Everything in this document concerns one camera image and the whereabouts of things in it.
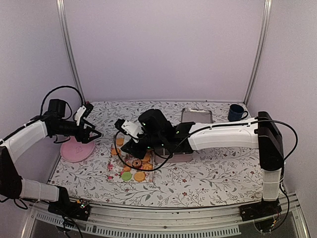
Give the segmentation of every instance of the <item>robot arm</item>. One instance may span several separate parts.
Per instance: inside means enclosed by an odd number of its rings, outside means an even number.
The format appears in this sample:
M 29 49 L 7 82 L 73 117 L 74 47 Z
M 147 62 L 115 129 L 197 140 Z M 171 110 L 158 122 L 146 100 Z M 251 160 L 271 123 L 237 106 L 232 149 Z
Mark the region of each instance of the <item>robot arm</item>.
M 272 119 L 268 113 L 259 112 L 256 118 L 237 122 L 184 122 L 172 126 L 160 110 L 150 109 L 142 113 L 138 120 L 142 127 L 122 119 L 115 126 L 119 131 L 133 136 L 123 145 L 122 151 L 139 159 L 150 148 L 164 148 L 170 154 L 192 153 L 194 150 L 214 147 L 259 149 L 260 167 L 263 170 L 263 201 L 256 207 L 261 210 L 258 216 L 274 214 L 280 210 L 278 190 L 284 168 L 282 135 L 275 124 L 270 122 Z M 243 214 L 251 213 L 250 218 L 256 218 L 254 207 L 244 209 Z
M 39 140 L 53 135 L 74 136 L 78 142 L 89 143 L 101 137 L 95 126 L 84 118 L 91 112 L 93 106 L 85 104 L 76 113 L 76 121 L 62 119 L 65 116 L 66 102 L 52 99 L 49 110 L 42 116 L 37 116 L 24 124 L 18 130 L 0 142 L 0 194 L 11 199 L 30 199 L 49 201 L 53 206 L 49 211 L 67 213 L 77 210 L 73 216 L 85 220 L 89 216 L 89 207 L 77 209 L 80 204 L 70 202 L 67 190 L 63 187 L 52 186 L 37 181 L 23 179 L 15 169 L 14 163 L 18 158 Z

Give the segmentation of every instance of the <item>pink plate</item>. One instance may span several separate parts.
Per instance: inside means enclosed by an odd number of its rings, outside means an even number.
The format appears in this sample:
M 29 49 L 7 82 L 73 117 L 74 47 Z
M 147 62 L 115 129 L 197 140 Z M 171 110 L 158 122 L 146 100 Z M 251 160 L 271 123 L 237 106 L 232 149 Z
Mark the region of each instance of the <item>pink plate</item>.
M 93 141 L 88 144 L 77 142 L 74 136 L 70 140 L 63 143 L 60 148 L 62 158 L 68 162 L 76 163 L 86 160 L 94 151 L 95 143 Z

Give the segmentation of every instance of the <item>table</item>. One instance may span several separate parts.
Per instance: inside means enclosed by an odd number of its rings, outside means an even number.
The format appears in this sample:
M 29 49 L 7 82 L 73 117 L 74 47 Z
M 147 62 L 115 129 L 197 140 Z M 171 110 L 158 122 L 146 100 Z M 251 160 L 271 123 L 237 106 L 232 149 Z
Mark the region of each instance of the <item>table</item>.
M 212 148 L 194 152 L 187 163 L 166 164 L 152 183 L 108 182 L 107 160 L 118 118 L 137 121 L 151 108 L 160 109 L 173 125 L 183 108 L 211 110 L 214 122 L 227 121 L 230 103 L 211 102 L 93 102 L 88 121 L 103 133 L 93 154 L 80 163 L 61 159 L 49 183 L 67 188 L 70 196 L 148 207 L 202 207 L 257 201 L 262 197 L 258 150 Z

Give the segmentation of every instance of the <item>white wall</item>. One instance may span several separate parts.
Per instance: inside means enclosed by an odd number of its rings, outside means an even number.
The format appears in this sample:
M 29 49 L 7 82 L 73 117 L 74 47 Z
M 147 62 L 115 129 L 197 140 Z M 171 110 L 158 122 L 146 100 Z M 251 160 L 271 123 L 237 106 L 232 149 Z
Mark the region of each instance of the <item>white wall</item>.
M 273 1 L 264 54 L 249 110 L 268 111 L 294 126 L 299 146 L 287 160 L 285 182 L 296 191 L 312 237 L 317 237 L 317 4 Z M 292 132 L 281 128 L 285 153 Z
M 263 0 L 65 1 L 85 97 L 244 99 Z
M 0 138 L 4 138 L 39 114 L 48 91 L 73 84 L 56 2 L 0 1 L 0 56 Z M 73 108 L 79 106 L 76 93 L 67 89 L 53 97 L 66 99 Z M 58 150 L 52 140 L 42 140 L 20 157 L 18 172 L 46 182 Z M 0 213 L 0 237 L 19 237 L 25 212 L 7 201 L 0 204 Z

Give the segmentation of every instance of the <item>green macaron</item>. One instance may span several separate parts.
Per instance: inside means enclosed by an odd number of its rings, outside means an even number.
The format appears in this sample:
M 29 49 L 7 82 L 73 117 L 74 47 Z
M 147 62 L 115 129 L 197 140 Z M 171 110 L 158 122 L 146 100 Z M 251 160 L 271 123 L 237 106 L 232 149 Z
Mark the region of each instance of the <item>green macaron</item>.
M 121 175 L 121 178 L 124 180 L 124 181 L 129 181 L 130 179 L 132 179 L 132 174 L 130 172 L 124 172 L 122 175 Z

